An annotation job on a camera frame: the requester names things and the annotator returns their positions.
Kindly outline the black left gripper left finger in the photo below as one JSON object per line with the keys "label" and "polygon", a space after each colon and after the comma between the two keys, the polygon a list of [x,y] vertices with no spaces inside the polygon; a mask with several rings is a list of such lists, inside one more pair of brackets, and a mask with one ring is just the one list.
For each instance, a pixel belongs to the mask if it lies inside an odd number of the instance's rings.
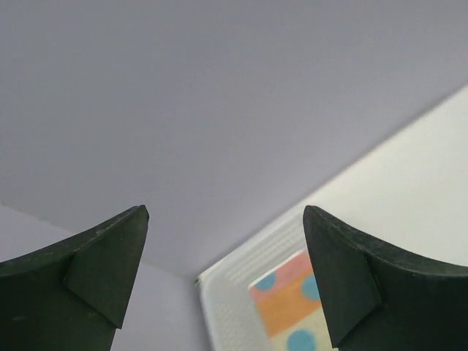
{"label": "black left gripper left finger", "polygon": [[138,205],[1,263],[2,350],[110,350],[148,232]]}

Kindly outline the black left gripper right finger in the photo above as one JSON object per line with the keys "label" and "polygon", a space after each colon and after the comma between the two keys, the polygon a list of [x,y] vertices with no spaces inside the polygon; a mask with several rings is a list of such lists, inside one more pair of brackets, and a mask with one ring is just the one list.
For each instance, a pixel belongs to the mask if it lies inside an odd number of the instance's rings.
{"label": "black left gripper right finger", "polygon": [[317,206],[306,245],[338,350],[465,350],[467,268],[399,248]]}

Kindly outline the blue orange dotted towel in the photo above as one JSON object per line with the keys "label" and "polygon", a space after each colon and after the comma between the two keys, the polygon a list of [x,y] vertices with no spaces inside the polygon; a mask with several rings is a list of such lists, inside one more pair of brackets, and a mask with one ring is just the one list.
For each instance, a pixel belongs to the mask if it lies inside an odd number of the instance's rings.
{"label": "blue orange dotted towel", "polygon": [[274,350],[332,350],[309,254],[299,251],[249,285]]}

